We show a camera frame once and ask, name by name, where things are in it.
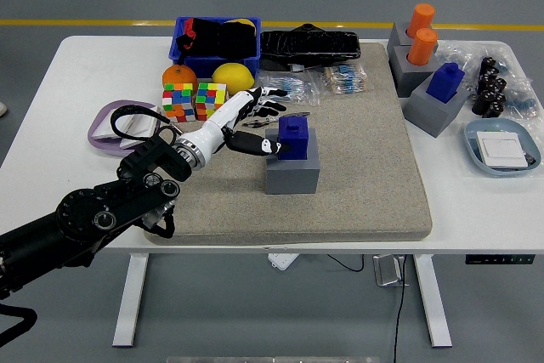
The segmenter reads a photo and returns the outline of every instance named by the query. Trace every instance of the black cable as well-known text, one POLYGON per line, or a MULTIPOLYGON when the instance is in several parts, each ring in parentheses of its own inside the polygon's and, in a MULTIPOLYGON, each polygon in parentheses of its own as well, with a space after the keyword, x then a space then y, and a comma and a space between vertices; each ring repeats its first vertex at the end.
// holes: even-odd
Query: black cable
POLYGON ((342 264, 340 261, 334 258, 331 254, 327 254, 327 257, 334 259, 337 263, 342 265, 345 269, 349 269, 350 271, 353 271, 353 272, 361 272, 365 268, 365 254, 361 254, 360 256, 360 261, 361 261, 360 269, 349 268, 347 265, 342 264))
POLYGON ((146 115, 146 116, 153 116, 154 118, 158 119, 161 122, 164 123, 170 123, 171 121, 166 118, 165 116, 159 114, 158 112, 155 112, 151 110, 150 108, 147 108, 145 106, 141 105, 123 105, 117 108, 115 111, 113 111, 113 114, 111 114, 111 129, 113 130, 113 133, 121 138, 125 139, 131 139, 131 140, 141 140, 143 142, 146 142, 149 138, 142 137, 142 136, 133 136, 129 135, 127 133, 121 132, 116 125, 117 119, 119 119, 122 116, 126 115, 146 115))
POLYGON ((406 288, 406 258, 408 256, 405 255, 405 259, 402 262, 402 294, 400 295, 400 305, 399 305, 399 312, 397 313, 397 323, 395 325, 394 330, 394 357, 393 357, 393 363, 397 363, 397 340, 399 339, 399 320, 400 320, 400 311, 402 310, 402 304, 405 301, 405 288, 406 288))
POLYGON ((173 136, 173 137, 172 137, 172 140, 171 140, 170 142, 168 142, 168 144, 169 144, 170 146, 173 146, 174 142, 176 141, 176 138, 177 138, 179 135, 182 134, 181 131, 180 131, 179 129, 177 129, 176 127, 174 127, 174 126, 172 126, 172 125, 165 125, 165 126, 163 126, 163 127, 158 128, 158 129, 156 130, 156 132, 155 132, 155 135, 160 134, 160 133, 161 133, 162 131, 164 131, 164 130, 168 130, 168 131, 172 132, 172 136, 173 136))
POLYGON ((0 333, 0 348, 6 343, 11 342, 25 332, 31 330, 37 320, 37 314, 34 309, 21 308, 18 306, 9 306, 0 303, 0 315, 15 316, 23 320, 9 329, 0 333))

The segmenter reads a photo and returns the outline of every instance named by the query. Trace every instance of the table leg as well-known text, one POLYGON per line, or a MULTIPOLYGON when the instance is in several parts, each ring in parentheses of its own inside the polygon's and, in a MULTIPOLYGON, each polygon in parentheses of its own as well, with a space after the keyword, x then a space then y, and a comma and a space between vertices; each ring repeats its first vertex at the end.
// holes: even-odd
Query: table leg
POLYGON ((133 346, 148 257, 147 253, 130 254, 130 264, 128 265, 125 289, 122 293, 113 347, 130 348, 133 346))
POLYGON ((451 338, 445 319, 439 283, 434 273, 431 254, 414 255, 417 279, 422 293, 423 307, 427 317, 428 332, 434 348, 450 348, 451 338))

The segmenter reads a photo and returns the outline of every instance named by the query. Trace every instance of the gray block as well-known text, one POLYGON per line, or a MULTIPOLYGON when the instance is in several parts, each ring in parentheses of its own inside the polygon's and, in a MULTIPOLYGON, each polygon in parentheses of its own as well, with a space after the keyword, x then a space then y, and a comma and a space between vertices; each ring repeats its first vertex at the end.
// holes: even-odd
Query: gray block
POLYGON ((397 88, 399 98, 410 97, 411 92, 416 87, 440 68, 440 63, 434 54, 431 54, 431 58, 426 65, 413 65, 406 58, 409 52, 409 46, 395 46, 389 59, 394 85, 397 88))
POLYGON ((430 76, 414 89, 402 111, 406 120, 436 138, 456 118, 470 92, 464 88, 458 88, 457 94, 447 103, 443 103, 427 94, 428 84, 432 78, 433 76, 430 76))
MULTIPOLYGON (((315 129, 310 128, 308 159, 280 161, 276 155, 266 157, 266 194, 297 195, 315 193, 320 176, 320 157, 315 129)), ((278 129, 266 129, 267 139, 277 140, 278 129)))
MULTIPOLYGON (((388 57, 391 59, 391 54, 393 54, 394 47, 396 46, 411 46, 414 43, 414 39, 409 37, 406 34, 406 31, 408 30, 408 26, 410 25, 410 22, 408 21, 402 21, 393 22, 393 29, 391 29, 391 33, 389 34, 389 41, 388 41, 388 57)), ((436 52, 436 49, 439 47, 438 42, 434 45, 434 51, 436 52)))

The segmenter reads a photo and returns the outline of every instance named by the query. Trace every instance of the power strip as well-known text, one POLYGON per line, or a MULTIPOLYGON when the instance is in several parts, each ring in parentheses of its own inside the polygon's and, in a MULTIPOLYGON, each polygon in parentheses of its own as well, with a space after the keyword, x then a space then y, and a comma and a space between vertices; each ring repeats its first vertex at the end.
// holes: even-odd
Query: power strip
POLYGON ((269 261, 274 268, 285 271, 297 257, 298 254, 269 254, 269 261))

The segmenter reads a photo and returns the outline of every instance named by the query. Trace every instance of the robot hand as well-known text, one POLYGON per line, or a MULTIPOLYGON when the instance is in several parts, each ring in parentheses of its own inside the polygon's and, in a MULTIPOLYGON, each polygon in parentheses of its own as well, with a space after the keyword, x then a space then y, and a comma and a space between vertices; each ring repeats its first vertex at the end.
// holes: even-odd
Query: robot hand
POLYGON ((267 156, 287 151, 288 146, 270 141, 254 133, 235 132, 234 126, 249 116, 276 116, 286 110, 268 96, 286 96, 287 91, 259 87, 240 91, 204 122, 198 131, 184 133, 173 144, 174 149, 198 170, 206 166, 212 154, 223 145, 249 155, 267 156))

